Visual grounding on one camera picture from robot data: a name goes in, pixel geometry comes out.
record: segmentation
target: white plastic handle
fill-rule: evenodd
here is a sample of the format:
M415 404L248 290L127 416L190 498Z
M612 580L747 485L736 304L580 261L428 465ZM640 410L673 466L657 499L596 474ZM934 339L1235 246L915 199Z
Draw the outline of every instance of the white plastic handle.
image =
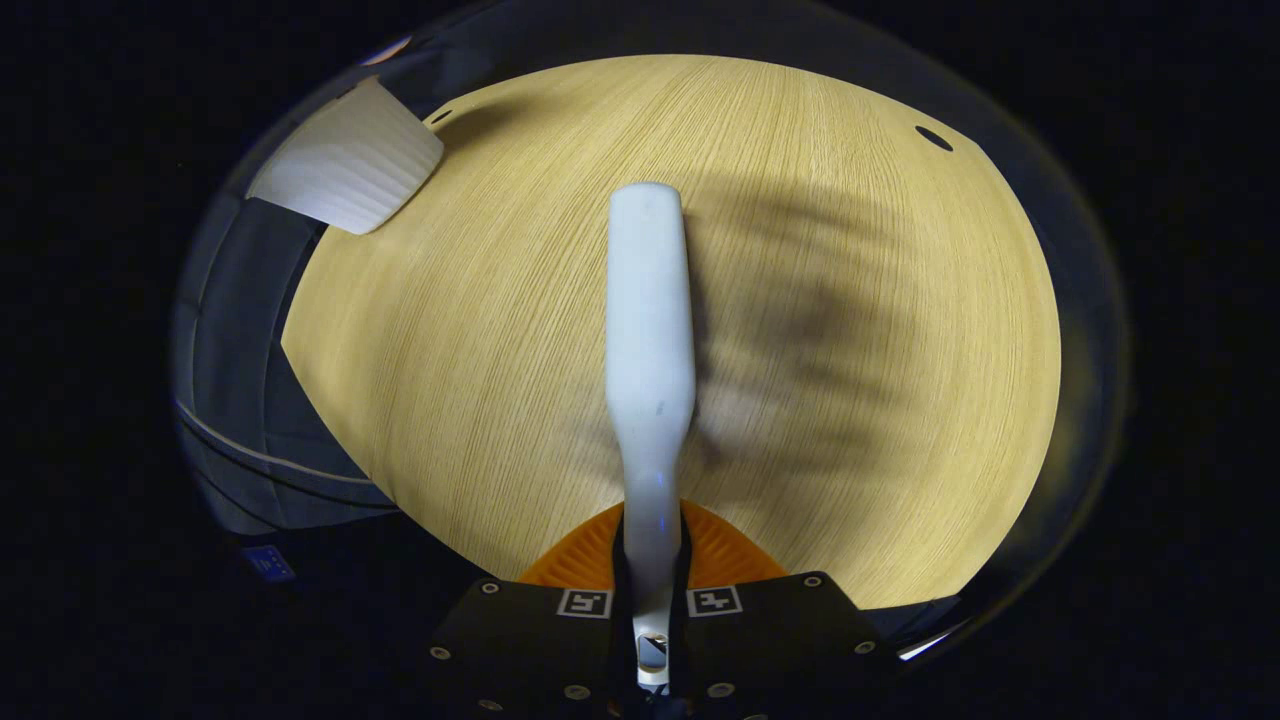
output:
M681 542L676 459L694 413L694 383L680 193L659 183L628 184L609 201L604 388L622 450L622 543L637 642L667 642ZM640 664L640 683L663 684L668 676L666 662Z

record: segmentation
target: orange gripper pad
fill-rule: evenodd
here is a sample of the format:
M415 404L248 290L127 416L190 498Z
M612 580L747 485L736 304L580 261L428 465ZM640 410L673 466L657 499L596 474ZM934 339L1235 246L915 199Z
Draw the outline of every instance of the orange gripper pad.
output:
M787 573L727 520L687 500L680 501L692 557L689 587L708 588L781 578ZM517 582L553 588L612 589L613 539L622 503L573 528Z

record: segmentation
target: white ribbed object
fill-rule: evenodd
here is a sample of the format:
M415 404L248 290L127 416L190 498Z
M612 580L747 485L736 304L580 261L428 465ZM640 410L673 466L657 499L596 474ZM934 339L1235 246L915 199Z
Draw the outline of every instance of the white ribbed object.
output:
M371 77L293 131L246 197L361 234L394 215L443 155L440 138Z

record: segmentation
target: wooden table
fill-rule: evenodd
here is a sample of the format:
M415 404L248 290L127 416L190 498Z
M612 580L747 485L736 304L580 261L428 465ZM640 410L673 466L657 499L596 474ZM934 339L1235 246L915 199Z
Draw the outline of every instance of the wooden table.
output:
M374 233L329 228L283 340L424 528L515 578L622 498L608 197L655 181L681 192L695 286L682 495L865 609L952 594L991 556L1044 459L1060 345L1036 234L977 145L845 82L685 55L525 76L428 123L435 174Z

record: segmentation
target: blue label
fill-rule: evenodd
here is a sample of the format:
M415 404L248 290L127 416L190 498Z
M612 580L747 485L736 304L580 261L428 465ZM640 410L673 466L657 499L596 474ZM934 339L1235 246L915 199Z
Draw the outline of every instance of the blue label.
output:
M257 570L257 574L262 575L262 579L269 583L283 583L297 578L297 575L293 574L293 569L284 561L284 557L280 556L280 551L275 550L274 544L246 547L244 557L247 557L250 565Z

